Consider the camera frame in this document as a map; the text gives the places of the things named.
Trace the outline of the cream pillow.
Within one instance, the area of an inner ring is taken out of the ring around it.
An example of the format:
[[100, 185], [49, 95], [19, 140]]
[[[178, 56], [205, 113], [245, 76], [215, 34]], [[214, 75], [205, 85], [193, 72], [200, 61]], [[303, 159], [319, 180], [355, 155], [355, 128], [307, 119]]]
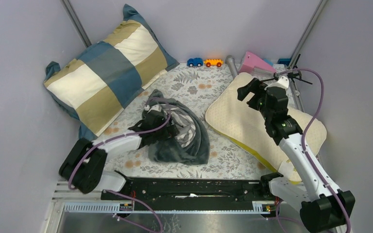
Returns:
[[249, 152], [266, 168], [272, 172], [281, 171], [288, 180], [299, 183], [302, 179], [294, 165], [268, 136], [262, 115], [247, 105], [253, 94], [250, 93], [244, 101], [237, 99], [237, 89], [252, 79], [249, 73], [238, 74], [209, 106], [205, 120], [216, 132]]

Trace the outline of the zebra and grey pillowcase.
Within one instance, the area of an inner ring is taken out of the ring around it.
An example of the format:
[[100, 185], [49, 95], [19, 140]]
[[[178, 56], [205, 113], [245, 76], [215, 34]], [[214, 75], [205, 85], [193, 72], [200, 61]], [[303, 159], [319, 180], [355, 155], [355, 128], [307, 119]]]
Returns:
[[206, 165], [210, 153], [209, 136], [196, 114], [181, 102], [165, 98], [158, 89], [150, 94], [142, 116], [145, 117], [152, 109], [170, 113], [170, 121], [174, 123], [178, 134], [149, 145], [148, 158], [157, 163]]

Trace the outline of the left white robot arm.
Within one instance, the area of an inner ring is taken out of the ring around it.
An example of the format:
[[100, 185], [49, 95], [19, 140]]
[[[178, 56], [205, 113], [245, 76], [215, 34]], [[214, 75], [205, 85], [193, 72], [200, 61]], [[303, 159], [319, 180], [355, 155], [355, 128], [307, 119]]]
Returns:
[[169, 110], [150, 109], [140, 121], [118, 136], [100, 141], [78, 139], [59, 168], [59, 175], [67, 180], [71, 190], [83, 194], [112, 191], [124, 200], [131, 194], [127, 179], [119, 172], [104, 171], [105, 164], [118, 155], [173, 138], [178, 133]]

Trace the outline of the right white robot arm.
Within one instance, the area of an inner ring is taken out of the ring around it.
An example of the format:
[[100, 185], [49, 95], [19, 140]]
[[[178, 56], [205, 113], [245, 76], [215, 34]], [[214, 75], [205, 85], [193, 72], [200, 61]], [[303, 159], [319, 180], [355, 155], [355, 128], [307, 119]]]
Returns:
[[249, 93], [254, 94], [247, 105], [261, 113], [267, 134], [290, 159], [304, 185], [301, 189], [289, 184], [281, 173], [276, 172], [264, 177], [267, 182], [260, 185], [260, 196], [266, 200], [278, 197], [285, 201], [299, 212], [303, 225], [311, 233], [342, 225], [349, 233], [355, 197], [351, 191], [339, 188], [306, 144], [306, 131], [288, 114], [287, 87], [288, 81], [283, 76], [270, 85], [253, 78], [237, 89], [239, 101]]

